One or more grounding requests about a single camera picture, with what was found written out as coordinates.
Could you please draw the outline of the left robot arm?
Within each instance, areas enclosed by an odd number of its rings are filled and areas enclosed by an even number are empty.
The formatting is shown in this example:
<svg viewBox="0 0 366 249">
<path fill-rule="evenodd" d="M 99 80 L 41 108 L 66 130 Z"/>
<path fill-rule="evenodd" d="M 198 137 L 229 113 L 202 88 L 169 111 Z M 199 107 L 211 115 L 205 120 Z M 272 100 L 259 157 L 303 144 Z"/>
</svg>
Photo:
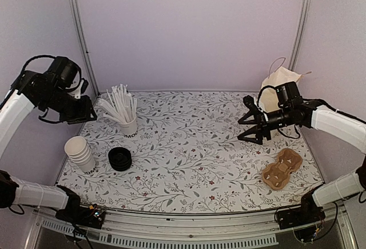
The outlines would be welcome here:
<svg viewBox="0 0 366 249">
<path fill-rule="evenodd" d="M 25 118 L 34 110 L 59 114 L 57 123 L 79 124 L 97 120 L 92 100 L 85 95 L 88 81 L 81 68 L 67 57 L 48 55 L 51 65 L 44 73 L 22 67 L 1 103 L 1 151 L 4 152 Z M 73 223 L 85 218 L 80 197 L 63 186 L 44 186 L 1 171 L 1 208 L 13 205 L 62 210 Z"/>
</svg>

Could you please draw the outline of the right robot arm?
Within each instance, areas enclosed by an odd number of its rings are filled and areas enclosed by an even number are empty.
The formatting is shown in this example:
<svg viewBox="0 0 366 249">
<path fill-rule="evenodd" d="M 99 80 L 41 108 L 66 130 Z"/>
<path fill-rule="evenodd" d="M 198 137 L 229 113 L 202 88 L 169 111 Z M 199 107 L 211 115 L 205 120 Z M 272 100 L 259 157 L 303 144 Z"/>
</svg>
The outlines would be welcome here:
<svg viewBox="0 0 366 249">
<path fill-rule="evenodd" d="M 279 109 L 272 112 L 260 109 L 259 100 L 250 95 L 243 98 L 248 112 L 238 123 L 251 125 L 251 128 L 238 135 L 238 140 L 262 144 L 264 139 L 271 139 L 272 130 L 299 126 L 328 133 L 365 153 L 365 121 L 335 109 L 322 99 L 304 99 L 295 82 L 278 85 L 274 91 Z M 318 208 L 364 192 L 365 165 L 362 164 L 351 173 L 302 196 L 296 219 L 301 224 L 307 224 L 317 216 Z"/>
</svg>

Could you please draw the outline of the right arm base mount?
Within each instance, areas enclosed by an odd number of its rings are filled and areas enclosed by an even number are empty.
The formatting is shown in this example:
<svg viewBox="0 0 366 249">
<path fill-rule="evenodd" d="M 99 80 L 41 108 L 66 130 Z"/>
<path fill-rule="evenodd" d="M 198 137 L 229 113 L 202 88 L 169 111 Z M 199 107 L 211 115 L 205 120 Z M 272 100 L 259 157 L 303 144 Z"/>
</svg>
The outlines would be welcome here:
<svg viewBox="0 0 366 249">
<path fill-rule="evenodd" d="M 282 211 L 275 212 L 274 220 L 281 230 L 303 226 L 325 219 L 325 212 L 322 207 L 318 207 L 315 204 L 312 193 L 312 191 L 308 192 L 301 197 L 299 207 L 285 208 Z"/>
</svg>

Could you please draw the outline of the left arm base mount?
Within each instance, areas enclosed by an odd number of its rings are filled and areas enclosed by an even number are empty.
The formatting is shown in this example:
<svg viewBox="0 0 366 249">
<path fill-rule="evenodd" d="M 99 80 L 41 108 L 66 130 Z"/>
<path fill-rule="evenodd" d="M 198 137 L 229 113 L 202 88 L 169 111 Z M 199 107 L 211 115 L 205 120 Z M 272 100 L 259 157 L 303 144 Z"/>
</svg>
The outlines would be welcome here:
<svg viewBox="0 0 366 249">
<path fill-rule="evenodd" d="M 88 207 L 81 206 L 81 198 L 71 189 L 57 185 L 68 196 L 66 207 L 59 209 L 55 217 L 64 222 L 101 229 L 105 220 L 105 212 L 96 204 Z"/>
</svg>

